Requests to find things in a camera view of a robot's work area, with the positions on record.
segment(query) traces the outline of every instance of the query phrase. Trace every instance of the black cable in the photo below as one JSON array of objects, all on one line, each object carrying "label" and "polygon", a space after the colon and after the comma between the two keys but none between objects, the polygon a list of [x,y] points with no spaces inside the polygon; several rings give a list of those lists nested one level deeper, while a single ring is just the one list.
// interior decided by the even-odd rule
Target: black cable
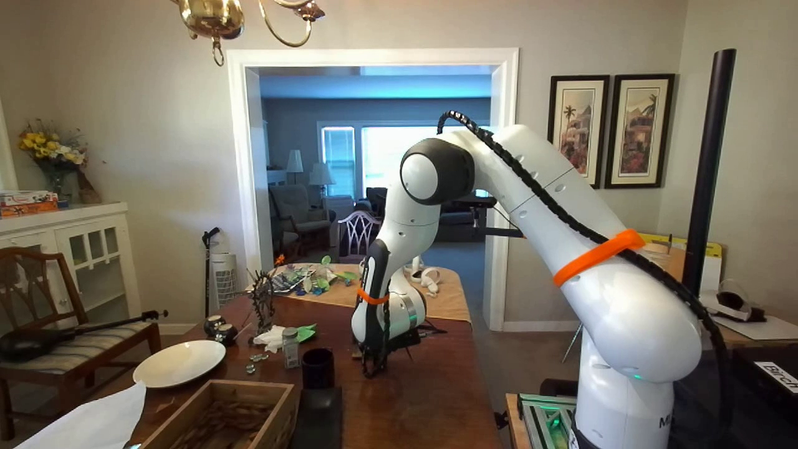
[{"label": "black cable", "polygon": [[[472,135],[477,135],[488,150],[496,151],[496,157],[564,221],[569,225],[574,231],[593,240],[597,244],[604,244],[605,236],[599,234],[597,230],[587,226],[584,221],[578,221],[570,211],[565,211],[524,166],[521,161],[503,150],[496,140],[494,131],[479,126],[472,118],[466,118],[458,110],[449,110],[438,118],[436,131],[443,131],[443,123],[446,120],[457,120],[458,125],[463,125]],[[706,307],[698,301],[695,291],[690,291],[686,283],[681,283],[679,278],[673,278],[666,268],[661,268],[659,265],[653,265],[651,259],[645,259],[638,252],[624,249],[618,256],[624,256],[625,261],[636,265],[638,268],[643,268],[645,275],[651,275],[653,278],[659,278],[666,290],[671,290],[681,301],[688,303],[688,308],[700,320],[700,323],[706,327],[706,332],[711,333],[711,343],[714,351],[719,357],[719,429],[716,436],[721,436],[719,431],[731,427],[731,386],[728,386],[728,348],[724,341],[724,333],[719,328],[719,323],[709,316]]]}]

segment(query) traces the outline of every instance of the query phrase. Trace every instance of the white cabinet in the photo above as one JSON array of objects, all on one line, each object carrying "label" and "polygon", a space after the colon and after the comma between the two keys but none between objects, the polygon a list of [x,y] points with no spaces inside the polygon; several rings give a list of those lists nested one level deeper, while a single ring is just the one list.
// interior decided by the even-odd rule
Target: white cabinet
[{"label": "white cabinet", "polygon": [[128,205],[98,205],[0,219],[0,247],[62,252],[98,322],[139,313],[139,290],[133,267]]}]

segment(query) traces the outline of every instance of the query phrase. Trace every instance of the picture frame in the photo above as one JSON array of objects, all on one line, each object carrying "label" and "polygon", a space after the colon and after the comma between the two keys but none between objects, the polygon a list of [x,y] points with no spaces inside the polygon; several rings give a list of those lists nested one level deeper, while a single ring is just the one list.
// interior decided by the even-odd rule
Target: picture frame
[{"label": "picture frame", "polygon": [[549,99],[549,141],[599,186],[608,74],[557,74]]},{"label": "picture frame", "polygon": [[618,74],[604,186],[661,186],[675,74]]}]

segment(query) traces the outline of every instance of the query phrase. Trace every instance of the plate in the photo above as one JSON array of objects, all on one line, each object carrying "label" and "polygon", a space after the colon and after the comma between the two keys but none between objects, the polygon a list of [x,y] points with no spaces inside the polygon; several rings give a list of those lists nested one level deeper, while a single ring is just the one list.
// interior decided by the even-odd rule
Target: plate
[{"label": "plate", "polygon": [[135,367],[133,378],[146,389],[170,389],[215,370],[225,351],[225,343],[213,340],[181,341],[146,357]]}]

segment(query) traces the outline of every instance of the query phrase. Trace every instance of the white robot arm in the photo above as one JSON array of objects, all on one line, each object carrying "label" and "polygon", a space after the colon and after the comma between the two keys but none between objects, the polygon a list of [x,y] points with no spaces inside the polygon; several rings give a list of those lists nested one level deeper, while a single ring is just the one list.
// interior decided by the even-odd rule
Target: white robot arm
[{"label": "white robot arm", "polygon": [[402,267],[432,247],[442,202],[481,186],[557,275],[584,323],[578,441],[666,447],[673,381],[700,358],[695,320],[673,291],[679,282],[643,268],[645,259],[629,249],[633,231],[557,148],[521,125],[491,136],[466,118],[451,118],[469,130],[422,140],[403,154],[363,259],[352,328],[367,373],[386,370],[392,348],[413,343],[423,322],[423,298]]}]

